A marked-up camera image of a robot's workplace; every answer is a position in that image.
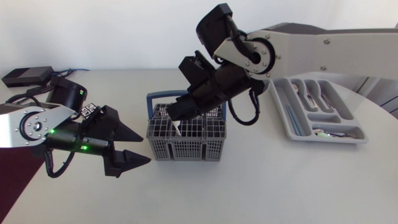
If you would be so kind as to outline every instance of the spoon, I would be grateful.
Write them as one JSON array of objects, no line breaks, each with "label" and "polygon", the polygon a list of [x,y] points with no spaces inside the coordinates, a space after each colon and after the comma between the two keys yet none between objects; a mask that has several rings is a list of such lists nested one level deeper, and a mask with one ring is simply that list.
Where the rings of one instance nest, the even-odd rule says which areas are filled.
[{"label": "spoon", "polygon": [[353,137],[347,135],[346,133],[331,133],[331,132],[325,131],[323,129],[314,129],[313,132],[318,137],[323,137],[323,138],[349,138],[349,139],[354,139]]},{"label": "spoon", "polygon": [[181,121],[172,121],[173,126],[175,127],[175,132],[177,133],[178,136],[181,136],[181,132],[178,129],[178,126],[180,125]]}]

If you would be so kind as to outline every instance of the table surface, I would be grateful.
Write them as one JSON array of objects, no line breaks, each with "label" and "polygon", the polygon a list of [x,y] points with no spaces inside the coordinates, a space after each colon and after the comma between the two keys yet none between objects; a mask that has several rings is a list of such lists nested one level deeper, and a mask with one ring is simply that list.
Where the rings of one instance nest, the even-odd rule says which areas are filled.
[{"label": "table surface", "polygon": [[[117,109],[121,121],[142,137],[146,94],[188,87],[178,70],[80,71],[69,79],[87,88],[85,105]],[[42,166],[4,223],[396,223],[398,120],[333,86],[361,123],[367,144],[287,139],[267,91],[259,97],[255,125],[241,126],[227,113],[221,161],[160,162],[146,139],[117,142],[117,150],[152,162],[118,179],[104,175],[100,156],[76,154],[57,179],[47,177]],[[1,84],[0,100],[26,89]],[[242,119],[254,116],[247,94],[233,102]],[[60,166],[67,155],[54,151],[55,163]]]}]

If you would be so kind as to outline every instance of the gray cutlery tray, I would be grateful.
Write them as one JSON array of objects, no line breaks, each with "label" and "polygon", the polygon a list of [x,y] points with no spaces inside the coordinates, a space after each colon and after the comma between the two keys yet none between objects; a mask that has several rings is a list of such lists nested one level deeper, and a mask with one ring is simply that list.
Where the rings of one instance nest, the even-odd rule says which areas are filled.
[{"label": "gray cutlery tray", "polygon": [[[368,141],[362,127],[329,81],[278,78],[271,81],[270,91],[289,139],[342,143]],[[320,137],[314,129],[344,133],[352,138]]]}]

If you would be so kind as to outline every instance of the gray plastic basket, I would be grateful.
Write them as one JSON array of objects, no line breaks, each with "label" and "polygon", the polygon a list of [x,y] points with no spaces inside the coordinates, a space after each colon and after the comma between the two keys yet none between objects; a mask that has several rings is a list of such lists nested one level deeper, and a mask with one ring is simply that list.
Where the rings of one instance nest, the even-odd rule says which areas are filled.
[{"label": "gray plastic basket", "polygon": [[193,118],[181,121],[178,136],[166,108],[169,104],[156,104],[154,98],[181,96],[185,90],[160,91],[147,95],[147,139],[158,161],[220,161],[226,138],[226,105]]}]

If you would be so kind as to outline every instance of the black box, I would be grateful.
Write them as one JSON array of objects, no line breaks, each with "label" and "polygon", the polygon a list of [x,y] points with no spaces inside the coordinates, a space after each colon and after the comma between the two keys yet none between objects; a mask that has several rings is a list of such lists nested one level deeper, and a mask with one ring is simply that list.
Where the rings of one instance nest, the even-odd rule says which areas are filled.
[{"label": "black box", "polygon": [[35,68],[17,68],[1,80],[7,87],[45,85],[51,79],[54,70],[51,66]]}]

